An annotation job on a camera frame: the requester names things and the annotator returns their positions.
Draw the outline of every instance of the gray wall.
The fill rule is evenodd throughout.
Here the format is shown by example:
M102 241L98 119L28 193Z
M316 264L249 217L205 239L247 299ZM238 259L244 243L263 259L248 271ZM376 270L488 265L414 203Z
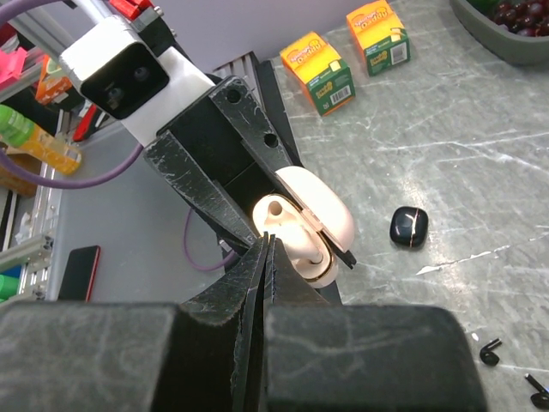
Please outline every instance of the gray wall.
M324 33L371 0L154 0L195 64L210 71L254 51L271 58L311 30ZM75 38L92 23L62 3L45 6Z

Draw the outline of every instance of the orange juice bottle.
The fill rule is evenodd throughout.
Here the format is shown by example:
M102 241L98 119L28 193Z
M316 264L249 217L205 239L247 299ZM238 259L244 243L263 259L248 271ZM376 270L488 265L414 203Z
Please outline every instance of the orange juice bottle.
M73 173L82 160L80 150L56 139L32 120L4 105L0 105L0 140L63 174Z

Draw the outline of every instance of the grapes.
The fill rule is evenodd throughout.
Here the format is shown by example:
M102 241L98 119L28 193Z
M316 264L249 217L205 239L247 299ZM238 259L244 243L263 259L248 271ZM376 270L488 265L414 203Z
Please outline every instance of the grapes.
M543 18L543 6L539 3L532 3L528 6L528 15L536 20Z
M538 28L538 36L549 36L549 18L546 18Z
M513 5L510 2L502 2L494 8L494 13L497 14L500 11L507 11L512 8L513 8Z
M518 32L520 32L522 30L522 27L520 27L518 24L513 24L512 26L508 26L509 27L509 31L512 32L512 33L515 33L517 34Z
M514 9L515 9L516 15L521 17L525 15L526 12L528 11L528 5L526 3L518 3L518 4L515 4Z
M531 15L524 15L516 19L516 24L522 28L533 28L535 26L536 20Z
M504 19L504 23L507 26L513 26L516 22L516 12L513 9L504 11L503 19Z
M525 37L549 37L549 0L503 0L490 16L502 30Z
M519 36L535 37L535 30L532 28L524 28L517 33Z

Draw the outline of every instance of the barcode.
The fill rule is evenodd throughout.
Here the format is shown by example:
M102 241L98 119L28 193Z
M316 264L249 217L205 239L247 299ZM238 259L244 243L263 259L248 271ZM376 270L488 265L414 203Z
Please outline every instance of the barcode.
M393 65L401 63L408 59L408 53L406 49L406 43L396 45L391 49L391 62Z
M351 88L349 86L345 86L342 90L339 92L335 92L331 96L329 96L329 99L332 100L332 106L337 105L340 101L346 99L351 95Z
M70 150L69 148L65 151L65 156L67 156L69 159L73 161L79 161L80 160L80 153Z

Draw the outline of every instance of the black metal bracket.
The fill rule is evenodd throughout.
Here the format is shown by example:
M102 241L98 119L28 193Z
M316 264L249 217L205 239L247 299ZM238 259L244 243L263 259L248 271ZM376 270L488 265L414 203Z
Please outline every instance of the black metal bracket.
M449 312L331 306L267 235L180 306L14 303L0 315L3 412L257 412L261 397L273 412L487 411Z
M156 8L149 7L133 20L130 25L145 42L156 57L165 52L168 47L175 47L188 60L189 56L175 40L172 30L168 27Z
M239 254L257 239L255 204L270 193L298 202L275 176L292 157L245 82L229 76L157 134L145 159ZM350 268L350 251L332 250Z

